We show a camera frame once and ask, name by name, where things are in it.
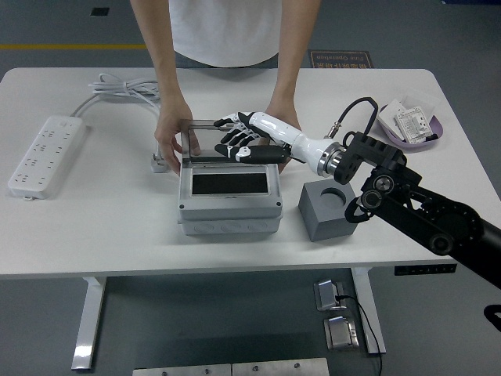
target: yellow floor line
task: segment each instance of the yellow floor line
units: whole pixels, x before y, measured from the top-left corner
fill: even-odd
[[[0,49],[146,49],[145,45],[57,45],[57,44],[37,44],[37,45],[1,45]]]

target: gray block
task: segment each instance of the gray block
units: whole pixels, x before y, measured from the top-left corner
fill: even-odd
[[[342,186],[334,179],[305,183],[298,206],[310,240],[352,235],[357,225],[346,220],[344,211],[354,198],[349,184]]]

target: gray floor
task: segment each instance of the gray floor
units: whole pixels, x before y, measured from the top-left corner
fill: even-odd
[[[110,15],[89,17],[93,6]],[[0,2],[0,44],[141,42],[128,2]],[[378,68],[433,72],[501,193],[501,6],[325,0],[310,49],[369,51]],[[14,67],[149,65],[144,51],[0,50],[0,77]],[[324,277],[349,279],[343,270],[111,278],[94,374],[314,356],[332,375],[377,374],[362,351],[326,351],[312,300]],[[482,312],[501,291],[462,267],[413,277],[379,268],[370,278],[384,374],[499,374],[501,333]],[[72,374],[85,289],[80,279],[0,281],[0,374]]]

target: human hand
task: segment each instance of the human hand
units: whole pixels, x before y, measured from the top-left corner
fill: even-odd
[[[297,119],[296,107],[294,106],[294,98],[273,96],[265,113],[301,130],[299,120]],[[260,139],[259,141],[260,145],[265,145],[267,143],[269,143],[269,139]],[[287,158],[286,163],[279,164],[279,173],[284,170],[285,166],[290,162],[290,159],[291,158]]]
[[[175,136],[180,132],[182,120],[192,120],[191,110],[181,94],[162,96],[160,103],[160,116],[158,118],[157,129],[155,130],[155,139],[160,144],[162,157],[169,167],[177,175],[181,171],[181,163],[176,157],[175,152],[182,152]],[[194,133],[190,133],[190,146],[195,154],[200,153],[200,145]]]

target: robotic arm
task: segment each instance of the robotic arm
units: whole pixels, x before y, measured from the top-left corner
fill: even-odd
[[[420,187],[421,176],[406,167],[400,149],[361,132],[348,133],[353,135],[349,146],[346,138],[344,145],[334,142],[340,123],[318,140],[261,112],[232,114],[214,123],[228,124],[235,126],[215,149],[243,163],[282,163],[292,157],[307,163],[317,175],[332,175],[340,184],[348,183],[362,162],[369,163],[374,169],[362,195],[345,211],[349,222],[376,215],[436,255],[453,257],[501,289],[501,230],[473,208]],[[258,137],[273,139],[276,145],[247,146]]]

